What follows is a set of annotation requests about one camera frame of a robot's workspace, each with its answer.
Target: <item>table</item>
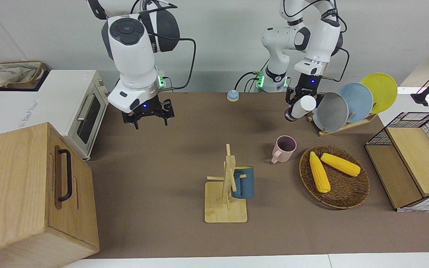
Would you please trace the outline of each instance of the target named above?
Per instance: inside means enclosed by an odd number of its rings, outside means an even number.
[[[256,256],[429,251],[429,214],[394,212],[363,145],[379,120],[318,137],[303,119],[284,119],[284,94],[163,93],[175,118],[144,118],[140,130],[110,107],[88,162],[94,176],[101,252],[92,258]],[[274,141],[288,134],[298,149],[270,164]],[[239,165],[255,167],[248,222],[207,224],[207,175],[223,170],[225,143]],[[371,193],[359,207],[332,211],[300,181],[302,152],[317,144],[349,151],[369,174]]]

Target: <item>wooden mug stand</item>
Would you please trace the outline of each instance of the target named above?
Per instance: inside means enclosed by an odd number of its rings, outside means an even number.
[[[207,223],[246,222],[246,200],[231,196],[236,192],[235,184],[235,156],[231,155],[229,144],[226,144],[225,176],[208,176],[208,180],[215,180],[204,185],[204,221]]]
[[[352,117],[352,115],[353,115],[354,113],[353,112],[351,112],[350,114],[349,114],[349,118],[348,119],[350,119],[350,117]],[[341,127],[340,129],[338,129],[337,131],[334,131],[334,132],[327,132],[327,131],[325,131],[325,129],[322,129],[321,131],[319,131],[319,133],[318,133],[318,135],[320,136],[320,137],[322,137],[322,136],[327,136],[327,135],[330,135],[330,134],[334,134],[334,133],[337,133],[337,132],[341,132],[341,131],[343,131],[343,130],[346,130],[346,129],[351,129],[351,128],[353,128],[353,127],[358,127],[358,126],[360,126],[360,125],[363,125],[363,124],[367,124],[367,123],[370,123],[376,116],[377,116],[378,114],[368,114],[368,116],[364,119],[364,120],[362,120],[362,121],[359,121],[359,122],[355,122],[355,123],[345,123],[344,124],[344,126],[343,127]],[[307,120],[309,121],[309,122],[312,122],[314,119],[313,119],[313,114],[312,114],[312,112],[310,112],[308,115],[307,115]]]

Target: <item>oven window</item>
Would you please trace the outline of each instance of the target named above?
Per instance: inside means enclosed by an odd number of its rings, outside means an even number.
[[[90,106],[89,114],[87,115],[87,118],[84,121],[80,122],[79,128],[77,129],[77,135],[85,144],[87,144],[87,142],[89,141],[89,137],[90,137],[90,134],[92,133],[92,129],[94,127],[95,121],[97,120],[97,115],[99,114],[99,110],[100,110],[100,102],[95,96],[93,99],[92,105]]]

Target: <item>gray plate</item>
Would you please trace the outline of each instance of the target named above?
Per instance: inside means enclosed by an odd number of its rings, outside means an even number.
[[[342,96],[334,92],[324,93],[319,107],[314,110],[314,123],[326,132],[339,130],[347,122],[349,107]]]

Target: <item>wooden cabinet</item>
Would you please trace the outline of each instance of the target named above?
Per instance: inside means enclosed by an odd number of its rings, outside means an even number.
[[[98,251],[87,164],[49,123],[0,134],[0,268],[61,267]]]
[[[378,134],[391,145],[365,148],[399,211],[429,210],[429,137],[420,127],[387,127]]]

